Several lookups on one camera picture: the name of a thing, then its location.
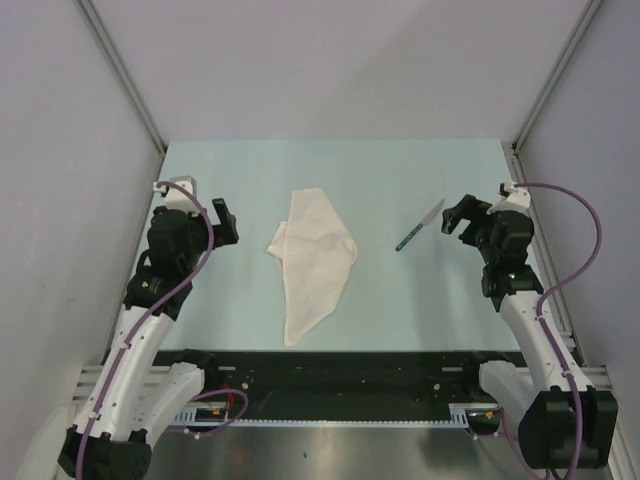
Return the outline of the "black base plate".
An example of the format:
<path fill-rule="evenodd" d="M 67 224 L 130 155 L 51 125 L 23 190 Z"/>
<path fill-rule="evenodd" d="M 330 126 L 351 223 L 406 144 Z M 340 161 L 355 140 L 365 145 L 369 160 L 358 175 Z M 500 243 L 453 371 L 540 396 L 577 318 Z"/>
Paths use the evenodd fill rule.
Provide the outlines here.
<path fill-rule="evenodd" d="M 523 366 L 521 354 L 444 352 L 223 352 L 165 350 L 153 363 L 193 363 L 205 388 L 246 391 L 246 420 L 418 422 L 445 420 L 452 403 L 486 403 L 479 367 Z"/>

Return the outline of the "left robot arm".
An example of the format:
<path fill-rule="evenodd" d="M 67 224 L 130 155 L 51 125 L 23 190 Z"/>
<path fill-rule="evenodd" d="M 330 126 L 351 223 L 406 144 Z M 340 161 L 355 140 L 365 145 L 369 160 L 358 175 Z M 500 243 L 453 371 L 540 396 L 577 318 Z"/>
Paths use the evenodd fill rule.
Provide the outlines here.
<path fill-rule="evenodd" d="M 165 337 L 193 289 L 194 276 L 211 253 L 239 240 L 225 201 L 212 202 L 212 223 L 192 196 L 154 209 L 147 247 L 135 266 L 108 355 L 72 425 L 58 464 L 73 479 L 142 479 L 155 444 L 192 401 L 223 400 L 222 423 L 237 419 L 232 407 L 246 395 L 212 369 L 215 357 L 185 350 L 160 383 L 144 389 Z"/>

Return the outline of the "white cloth napkin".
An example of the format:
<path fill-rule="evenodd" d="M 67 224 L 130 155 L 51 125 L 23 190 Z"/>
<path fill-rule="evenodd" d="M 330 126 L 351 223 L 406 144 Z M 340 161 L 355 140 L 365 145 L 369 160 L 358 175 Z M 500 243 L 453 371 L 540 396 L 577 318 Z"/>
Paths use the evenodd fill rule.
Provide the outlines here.
<path fill-rule="evenodd" d="M 336 310 L 358 248 L 324 190 L 308 188 L 292 192 L 267 252 L 282 277 L 283 341 L 291 347 Z"/>

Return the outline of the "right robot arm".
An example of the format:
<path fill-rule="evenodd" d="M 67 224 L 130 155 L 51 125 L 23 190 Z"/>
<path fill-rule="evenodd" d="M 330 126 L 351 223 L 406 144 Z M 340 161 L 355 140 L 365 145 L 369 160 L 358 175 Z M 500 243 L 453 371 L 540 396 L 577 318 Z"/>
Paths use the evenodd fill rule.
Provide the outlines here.
<path fill-rule="evenodd" d="M 441 230 L 468 223 L 460 241 L 484 261 L 482 293 L 513 333 L 527 374 L 507 361 L 489 361 L 461 376 L 473 401 L 493 397 L 517 428 L 527 466 L 573 474 L 604 467 L 613 440 L 618 403 L 597 389 L 572 357 L 545 308 L 546 292 L 528 264 L 534 223 L 527 191 L 515 189 L 496 205 L 472 195 L 443 212 Z"/>

